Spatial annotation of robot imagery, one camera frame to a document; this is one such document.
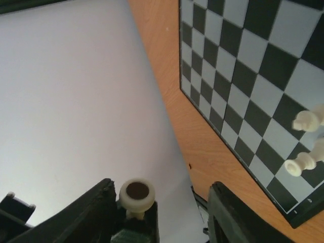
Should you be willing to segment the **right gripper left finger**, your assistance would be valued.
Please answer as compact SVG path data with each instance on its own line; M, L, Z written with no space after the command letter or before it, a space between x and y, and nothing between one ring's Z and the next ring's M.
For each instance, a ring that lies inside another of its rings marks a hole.
M106 178L59 213L10 242L110 242L116 215L114 182Z

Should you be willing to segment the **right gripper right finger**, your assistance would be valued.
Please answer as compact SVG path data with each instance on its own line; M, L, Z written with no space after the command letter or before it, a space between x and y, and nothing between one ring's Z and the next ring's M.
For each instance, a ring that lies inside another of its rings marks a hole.
M210 187L208 214L209 242L293 242L221 182Z

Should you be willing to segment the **white chess piece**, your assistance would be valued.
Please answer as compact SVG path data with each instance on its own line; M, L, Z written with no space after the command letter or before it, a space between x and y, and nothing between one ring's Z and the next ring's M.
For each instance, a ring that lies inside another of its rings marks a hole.
M130 179L120 188L119 202L128 219L144 220L145 213L155 202L154 186L144 178Z
M292 122L296 131L315 132L320 126L323 126L323 104L299 112Z

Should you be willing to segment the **white chess pawn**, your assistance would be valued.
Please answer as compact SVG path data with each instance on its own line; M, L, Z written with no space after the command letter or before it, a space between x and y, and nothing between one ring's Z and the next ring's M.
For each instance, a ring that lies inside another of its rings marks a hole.
M323 161L323 137L315 141L309 153L300 152L295 159L286 160L284 167L290 175L299 177L304 170L315 169L320 161Z

